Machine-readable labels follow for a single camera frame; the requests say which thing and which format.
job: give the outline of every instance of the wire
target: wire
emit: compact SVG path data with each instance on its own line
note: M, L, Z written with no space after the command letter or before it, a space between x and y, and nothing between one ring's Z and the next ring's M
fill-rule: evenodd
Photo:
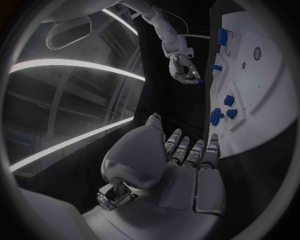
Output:
M175 16L176 18L179 18L180 20L182 20L182 21L184 22L185 26L186 26L186 35L189 34L189 26L188 26L187 22L186 22L185 20L183 20L181 17L179 17L179 16L177 16L177 15L175 15L175 14L173 14L173 13L167 11L167 10L162 9L161 7L155 5L154 3L150 2L149 0L146 0L146 2L152 4L153 6L157 7L158 9L162 10L162 13L164 14L164 16L165 16L166 20L168 21L168 23L169 23L169 20L168 20L166 14L165 14L164 12L169 13L169 14L172 14L172 15Z

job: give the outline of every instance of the blue object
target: blue object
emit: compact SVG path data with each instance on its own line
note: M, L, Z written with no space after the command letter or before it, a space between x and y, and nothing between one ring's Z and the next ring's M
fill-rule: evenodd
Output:
M217 29L217 44L226 46L227 43L227 30L223 28L218 28Z
M237 114L238 114L238 110L236 109L229 109L226 112L226 116L229 117L230 119L234 119Z
M219 66L219 65L211 65L211 69L215 69L215 70L218 70L218 71L222 71L222 67Z
M216 108L211 112L208 121L211 123L211 125L217 126L222 118L224 118L224 114L221 113L220 108Z
M224 104L231 107L231 105L234 103L235 98L233 96L227 95L224 99Z

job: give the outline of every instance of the hole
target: hole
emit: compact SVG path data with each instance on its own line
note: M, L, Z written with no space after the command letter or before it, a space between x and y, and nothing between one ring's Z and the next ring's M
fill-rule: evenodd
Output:
M254 59L259 60L261 58L262 51L259 47L255 48L254 50Z

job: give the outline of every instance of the curved light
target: curved light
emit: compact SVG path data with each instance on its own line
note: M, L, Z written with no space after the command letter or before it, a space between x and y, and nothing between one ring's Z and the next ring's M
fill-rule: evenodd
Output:
M116 127L116 126L119 126L121 124L130 122L132 119L134 119L134 118L130 117L130 118L127 118L125 120L118 121L116 123L113 123L113 124L101 127L99 129L96 129L94 131L90 131L90 132L85 133L85 134L80 135L80 136L74 137L74 138L72 138L72 139L70 139L68 141L64 141L64 142L62 142L60 144L57 144L55 146L49 147L49 148L47 148L47 149L45 149L43 151L40 151L40 152L38 152L38 153L36 153L34 155L31 155L30 157L27 157L27 158L23 159L22 161L19 161L16 164L10 166L9 167L9 171L12 173L13 171L15 171L15 170L17 170L19 168L22 168L25 165L30 164L30 163L34 162L35 160L38 160L38 159L40 159L40 158L42 158L42 157L44 157L44 156L46 156L48 154L51 154L51 153L53 153L53 152L55 152L55 151L57 151L59 149L65 148L66 146L74 144L74 143L76 143L76 142L78 142L80 140L86 139L86 138L88 138L90 136L93 136L95 134L99 134L101 132L104 132L104 131L106 131L108 129L111 129L113 127Z
M77 61L77 60L70 60L70 59L37 59L31 61L24 61L13 65L10 68L9 73L13 73L22 69L28 69L28 68L40 67L40 66L73 66L73 67L98 69L98 70L104 70L116 74L122 74L128 77L145 81L145 78L142 76L135 75L128 71L123 71L111 66L105 66L97 63L92 63L92 62Z
M127 28L129 28L136 35L138 35L138 32L132 26L130 26L127 22L125 22L124 20L122 20L121 18L119 18L117 15L113 14L112 12L108 11L107 9L103 9L102 11L105 12L106 14L110 15L114 19L118 20L120 23L124 24Z

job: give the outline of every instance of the light strip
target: light strip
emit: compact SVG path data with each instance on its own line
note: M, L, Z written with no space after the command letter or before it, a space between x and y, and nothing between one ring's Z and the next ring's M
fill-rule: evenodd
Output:
M99 129L96 129L94 131L90 131L90 132L85 133L85 134L80 135L80 136L74 137L74 138L72 138L72 139L70 139L68 141L64 141L64 142L62 142L60 144L57 144L55 146L49 147L49 148L47 148L47 149L45 149L43 151L40 151L40 152L38 152L38 153L36 153L34 155L31 155L30 157L27 157L24 160L19 161L16 164L10 166L9 171L12 173L13 171L15 171L15 170L17 170L17 169L19 169L21 167L24 167L25 165L30 164L30 163L34 162L35 160L38 160L38 159L40 159L40 158L42 158L42 157L44 157L44 156L46 156L48 154L51 154L51 153L53 153L53 152L55 152L55 151L57 151L59 149L65 148L66 146L74 144L74 143L76 143L76 142L78 142L80 140L86 139L86 138L88 138L90 136L93 136L95 134L99 134L99 133L101 133L103 131L106 131L108 129L111 129L113 127L116 127L116 126L119 126L121 124L130 122L133 119L134 119L134 117L130 117L130 118L127 118L125 120L118 121L116 123L113 123L113 124L101 127Z
M102 11L105 12L106 14L112 16L114 19L118 20L120 23L124 24L127 28L129 28L136 35L138 35L138 32L132 26L130 26L127 22L125 22L124 20L119 18L117 15L113 14L112 12L108 11L107 9L103 9Z
M9 73L13 73L22 69L28 69L33 67L41 67L41 66L73 66L73 67L83 67L90 69L98 69L104 70L116 74L122 74L128 77L132 77L135 79L139 79L145 81L145 78L139 75L135 75L128 71L123 71L111 66L105 66L97 63L87 62L87 61L78 61L78 60L70 60L70 59L37 59L31 61L24 61L13 65Z

